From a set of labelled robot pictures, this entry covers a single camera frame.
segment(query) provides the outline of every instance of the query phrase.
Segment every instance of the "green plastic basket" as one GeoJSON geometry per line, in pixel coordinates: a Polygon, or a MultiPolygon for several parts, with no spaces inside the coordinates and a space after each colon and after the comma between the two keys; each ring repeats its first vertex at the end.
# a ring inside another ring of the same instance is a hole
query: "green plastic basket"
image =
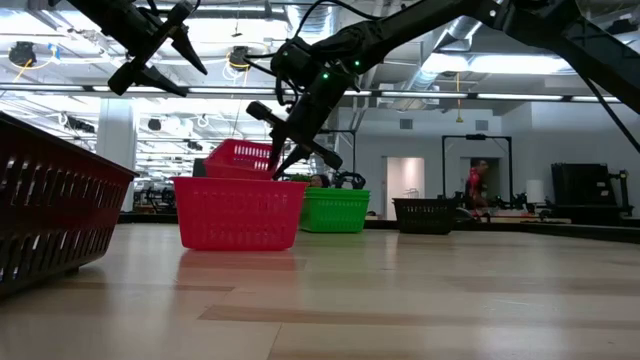
{"type": "Polygon", "coordinates": [[[359,233],[369,207],[369,190],[307,188],[300,229],[317,233],[359,233]]]}

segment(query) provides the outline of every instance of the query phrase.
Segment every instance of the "stacked red basket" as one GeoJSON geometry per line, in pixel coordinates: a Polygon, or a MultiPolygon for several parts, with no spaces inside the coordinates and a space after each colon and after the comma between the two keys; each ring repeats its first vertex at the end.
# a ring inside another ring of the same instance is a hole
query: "stacked red basket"
{"type": "Polygon", "coordinates": [[[271,146],[225,140],[205,160],[207,178],[174,178],[182,245],[196,250],[293,246],[307,184],[271,181],[271,146]]]}

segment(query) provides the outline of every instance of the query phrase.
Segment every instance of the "red basket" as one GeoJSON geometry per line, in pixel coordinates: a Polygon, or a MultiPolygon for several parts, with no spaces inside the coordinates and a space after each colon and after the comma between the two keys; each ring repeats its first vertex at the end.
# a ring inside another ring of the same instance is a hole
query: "red basket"
{"type": "Polygon", "coordinates": [[[134,175],[0,112],[0,298],[102,257],[134,175]]]}
{"type": "Polygon", "coordinates": [[[271,180],[271,145],[227,139],[204,161],[207,176],[218,179],[271,180]]]}
{"type": "Polygon", "coordinates": [[[173,178],[182,245],[195,250],[293,246],[306,183],[173,178]]]}

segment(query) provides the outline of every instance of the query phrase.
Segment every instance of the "black wire basket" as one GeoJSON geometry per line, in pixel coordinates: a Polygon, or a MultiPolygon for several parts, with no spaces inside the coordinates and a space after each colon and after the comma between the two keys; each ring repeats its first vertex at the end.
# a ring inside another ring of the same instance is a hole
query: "black wire basket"
{"type": "Polygon", "coordinates": [[[0,298],[102,257],[134,176],[0,112],[0,298]]]}
{"type": "Polygon", "coordinates": [[[402,233],[446,235],[453,229],[456,200],[393,199],[393,204],[402,233]]]}

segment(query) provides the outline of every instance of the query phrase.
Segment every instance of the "light wood floor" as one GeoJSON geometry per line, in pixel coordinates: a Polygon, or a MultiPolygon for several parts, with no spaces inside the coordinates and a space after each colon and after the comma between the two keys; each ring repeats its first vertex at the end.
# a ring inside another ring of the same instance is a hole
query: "light wood floor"
{"type": "Polygon", "coordinates": [[[0,303],[0,359],[640,359],[640,246],[367,231],[203,253],[119,226],[76,277],[0,303]]]}

